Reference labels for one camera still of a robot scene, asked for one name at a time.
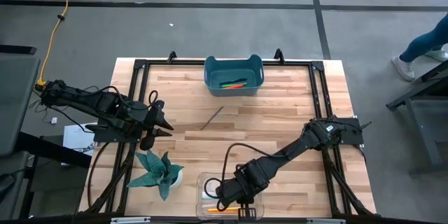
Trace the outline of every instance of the succulent plant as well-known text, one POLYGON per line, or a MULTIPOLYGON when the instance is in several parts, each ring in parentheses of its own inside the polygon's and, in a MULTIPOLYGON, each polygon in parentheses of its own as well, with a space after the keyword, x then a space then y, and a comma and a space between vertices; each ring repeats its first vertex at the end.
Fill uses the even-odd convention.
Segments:
POLYGON ((183 167, 181 165, 171 164, 168 159, 168 152, 161 159, 150 150, 147 150, 146 155, 143 153, 135 153, 135 155, 148 173, 132 180, 127 187, 159 186, 160 196, 165 201, 169 195, 170 185, 175 182, 183 167))

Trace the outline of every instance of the concrete floor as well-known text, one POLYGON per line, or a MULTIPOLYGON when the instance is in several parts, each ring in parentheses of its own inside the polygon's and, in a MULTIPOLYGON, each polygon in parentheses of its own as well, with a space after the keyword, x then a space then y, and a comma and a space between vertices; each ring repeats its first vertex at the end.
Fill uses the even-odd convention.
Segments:
MULTIPOLYGON (((178 3, 313 4, 313 0, 91 0, 178 3)), ((321 0, 328 5, 448 6, 448 0, 321 0)), ((0 42, 36 46, 43 59, 60 7, 0 6, 0 42)), ((424 154, 406 110, 389 112, 385 104, 406 89, 390 59, 415 37, 431 30, 445 13, 391 11, 323 11, 330 54, 342 60, 353 108, 362 122, 373 124, 364 133, 372 192, 379 214, 412 220, 447 222, 448 177, 410 178, 407 172, 424 165, 424 154)), ((314 10, 194 9, 194 8, 70 8, 55 37, 45 78, 64 79, 87 87, 109 84, 117 57, 271 58, 281 48, 288 59, 323 59, 314 10)), ((420 58, 416 74, 438 63, 420 58)), ((80 123, 87 115, 67 109, 80 123)), ((23 130, 36 135, 62 134, 68 120, 57 116, 51 126, 29 111, 23 130)), ((83 185, 39 197, 37 213, 68 214, 83 185), (71 199, 64 209, 62 200, 71 199)))

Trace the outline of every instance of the clear plastic container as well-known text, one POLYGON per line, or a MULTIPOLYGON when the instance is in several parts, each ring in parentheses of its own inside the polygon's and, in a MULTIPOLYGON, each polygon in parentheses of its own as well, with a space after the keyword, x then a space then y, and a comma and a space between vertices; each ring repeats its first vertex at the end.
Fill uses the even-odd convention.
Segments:
MULTIPOLYGON (((196 215, 200 220, 206 221, 206 220, 237 220, 238 219, 238 213, 223 213, 223 212, 216 212, 216 213, 209 213, 207 212, 208 209, 216 209, 216 203, 218 203, 217 199, 210 199, 207 195, 205 195, 204 192, 204 184, 207 179, 210 178, 217 178, 221 179, 222 174, 220 173, 209 173, 204 172, 199 175, 197 178, 197 205, 196 205, 196 215)), ((227 179, 233 178, 233 174, 225 174, 225 177, 227 179)), ((219 182, 217 181, 210 181, 207 184, 207 192, 211 195, 216 195, 215 189, 219 186, 219 182)), ((230 207, 240 207, 240 205, 236 202, 231 203, 230 207)), ((256 218, 257 220, 261 219, 263 217, 263 214, 265 213, 265 207, 263 206, 263 201, 261 197, 261 193, 257 194, 254 198, 254 203, 250 205, 250 207, 253 207, 256 210, 256 218)))

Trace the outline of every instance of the white sneaker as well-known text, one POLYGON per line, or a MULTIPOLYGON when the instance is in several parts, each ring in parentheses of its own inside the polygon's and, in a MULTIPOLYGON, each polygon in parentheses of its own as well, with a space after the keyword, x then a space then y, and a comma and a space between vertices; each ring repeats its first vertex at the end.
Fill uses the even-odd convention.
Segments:
POLYGON ((445 52, 445 50, 431 50, 427 53, 425 53, 425 56, 432 57, 434 60, 438 60, 440 62, 444 62, 445 60, 448 60, 448 53, 445 52))
POLYGON ((395 66, 401 77, 403 77, 406 81, 413 81, 415 79, 412 62, 404 62, 400 59, 400 56, 397 56, 392 59, 392 64, 395 66))

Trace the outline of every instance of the teal plastic bin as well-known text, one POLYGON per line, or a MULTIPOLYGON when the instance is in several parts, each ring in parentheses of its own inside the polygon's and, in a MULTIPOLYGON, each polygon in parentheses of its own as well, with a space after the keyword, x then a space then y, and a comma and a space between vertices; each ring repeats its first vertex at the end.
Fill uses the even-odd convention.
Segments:
POLYGON ((204 64, 204 81, 210 93, 217 97, 231 97, 254 95, 263 84, 265 74, 263 61, 258 55, 252 55, 248 59, 216 60, 210 56, 204 64), (220 84, 247 79, 247 85, 235 89, 222 89, 220 84))

